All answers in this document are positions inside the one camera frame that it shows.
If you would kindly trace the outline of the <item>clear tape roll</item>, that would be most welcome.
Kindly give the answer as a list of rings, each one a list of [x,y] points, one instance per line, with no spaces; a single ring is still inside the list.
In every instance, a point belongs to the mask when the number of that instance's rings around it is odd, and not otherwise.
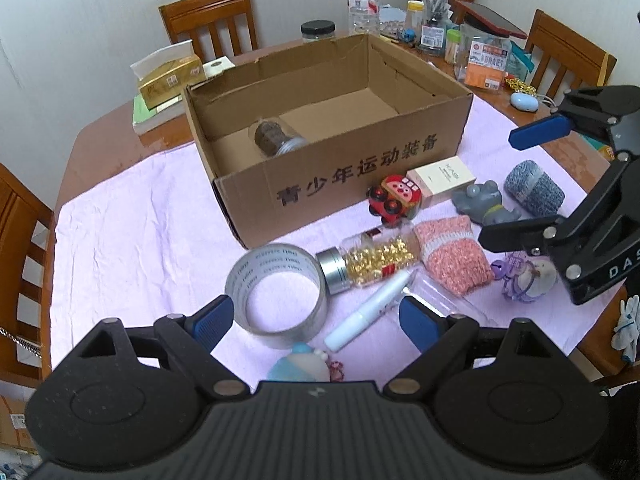
[[[234,304],[235,323],[273,349],[311,341],[328,315],[319,263],[290,244],[247,252],[229,272],[224,293]]]

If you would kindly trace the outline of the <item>red smartphone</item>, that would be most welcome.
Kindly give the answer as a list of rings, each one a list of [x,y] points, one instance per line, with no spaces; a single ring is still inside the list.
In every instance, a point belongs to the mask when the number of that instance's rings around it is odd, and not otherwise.
[[[484,4],[464,0],[457,0],[456,3],[457,8],[461,11],[464,24],[497,37],[527,38],[524,30]]]

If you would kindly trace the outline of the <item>light blue mouse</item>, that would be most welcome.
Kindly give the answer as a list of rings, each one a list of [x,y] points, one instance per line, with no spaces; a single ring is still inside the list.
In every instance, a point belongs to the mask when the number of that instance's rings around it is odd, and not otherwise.
[[[524,92],[513,92],[510,96],[510,104],[525,113],[536,113],[539,108],[536,96]]]

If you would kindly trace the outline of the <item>clear plastic cup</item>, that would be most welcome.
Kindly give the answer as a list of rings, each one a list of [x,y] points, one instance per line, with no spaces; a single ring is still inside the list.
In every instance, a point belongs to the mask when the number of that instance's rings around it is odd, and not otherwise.
[[[492,318],[471,304],[469,300],[450,292],[422,270],[417,270],[413,274],[407,288],[409,295],[442,318],[460,314],[474,318],[482,327],[497,327],[497,323]]]

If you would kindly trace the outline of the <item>light blue doll toy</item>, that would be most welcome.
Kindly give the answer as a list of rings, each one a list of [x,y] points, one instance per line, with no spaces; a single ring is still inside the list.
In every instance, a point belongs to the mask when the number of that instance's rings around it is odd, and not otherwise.
[[[272,382],[342,382],[344,365],[332,361],[329,353],[308,344],[296,344],[270,368],[267,379]]]

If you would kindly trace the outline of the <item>clear jar brown contents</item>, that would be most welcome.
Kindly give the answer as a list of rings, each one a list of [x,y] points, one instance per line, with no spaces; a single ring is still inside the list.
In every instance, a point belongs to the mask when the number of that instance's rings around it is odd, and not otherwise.
[[[269,158],[291,153],[308,144],[307,139],[281,117],[259,119],[248,128],[248,135],[258,150]]]

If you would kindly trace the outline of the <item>beige KASI box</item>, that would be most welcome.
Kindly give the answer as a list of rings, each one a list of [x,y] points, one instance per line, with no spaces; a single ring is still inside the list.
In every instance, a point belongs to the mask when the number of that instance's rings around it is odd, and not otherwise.
[[[465,190],[476,180],[459,156],[411,169],[406,177],[418,186],[422,196],[422,209],[449,200],[454,191]]]

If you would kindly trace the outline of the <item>blue knitted sleeve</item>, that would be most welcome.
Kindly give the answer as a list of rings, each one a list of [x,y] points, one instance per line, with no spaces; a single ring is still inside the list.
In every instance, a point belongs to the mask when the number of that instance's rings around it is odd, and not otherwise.
[[[533,160],[517,164],[504,181],[506,192],[533,217],[557,214],[565,194]]]

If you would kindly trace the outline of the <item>gold ornament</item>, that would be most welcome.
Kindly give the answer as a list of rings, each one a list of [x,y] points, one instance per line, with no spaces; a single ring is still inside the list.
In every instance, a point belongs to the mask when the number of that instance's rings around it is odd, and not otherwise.
[[[507,74],[506,78],[504,78],[504,83],[514,92],[514,93],[525,93],[529,96],[536,96],[537,89],[530,84],[526,84],[525,81],[518,79],[511,74]]]

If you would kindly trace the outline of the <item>red toy car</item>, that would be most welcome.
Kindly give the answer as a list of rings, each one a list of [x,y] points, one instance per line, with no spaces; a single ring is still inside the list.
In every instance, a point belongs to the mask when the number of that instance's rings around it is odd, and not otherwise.
[[[367,192],[369,212],[378,217],[383,226],[402,220],[412,220],[422,203],[419,185],[406,176],[392,174]]]

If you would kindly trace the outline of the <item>purple keychain toy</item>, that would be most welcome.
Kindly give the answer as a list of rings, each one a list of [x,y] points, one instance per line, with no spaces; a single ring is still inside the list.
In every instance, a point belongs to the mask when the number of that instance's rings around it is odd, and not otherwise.
[[[525,252],[508,252],[490,267],[503,296],[523,304],[546,296],[558,281],[558,271],[549,259],[530,258]]]

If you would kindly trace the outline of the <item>white glue tube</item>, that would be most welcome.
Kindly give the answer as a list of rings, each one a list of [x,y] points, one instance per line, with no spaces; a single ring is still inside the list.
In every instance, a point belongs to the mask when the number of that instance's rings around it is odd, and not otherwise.
[[[388,310],[395,298],[411,282],[413,274],[412,269],[405,269],[388,278],[356,311],[324,338],[326,348],[337,352],[359,337]]]

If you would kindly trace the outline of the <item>jar of gold capsules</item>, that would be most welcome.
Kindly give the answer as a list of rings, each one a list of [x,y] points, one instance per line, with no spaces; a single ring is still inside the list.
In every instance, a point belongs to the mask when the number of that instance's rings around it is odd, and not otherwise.
[[[420,260],[420,244],[413,225],[379,226],[345,238],[341,245],[316,253],[331,295],[386,280]]]

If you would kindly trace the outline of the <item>pink knitted sleeve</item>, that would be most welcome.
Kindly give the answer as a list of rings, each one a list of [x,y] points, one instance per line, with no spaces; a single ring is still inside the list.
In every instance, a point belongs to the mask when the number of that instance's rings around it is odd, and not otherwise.
[[[490,284],[490,264],[468,216],[418,223],[413,228],[427,274],[457,296]]]

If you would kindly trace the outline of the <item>grey hippo toy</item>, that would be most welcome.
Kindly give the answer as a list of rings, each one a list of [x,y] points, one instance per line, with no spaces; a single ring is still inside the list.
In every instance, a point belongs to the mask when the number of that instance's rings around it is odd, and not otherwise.
[[[468,216],[479,226],[518,221],[521,211],[518,208],[506,209],[498,184],[493,180],[484,183],[472,183],[451,193],[451,201],[458,214]]]

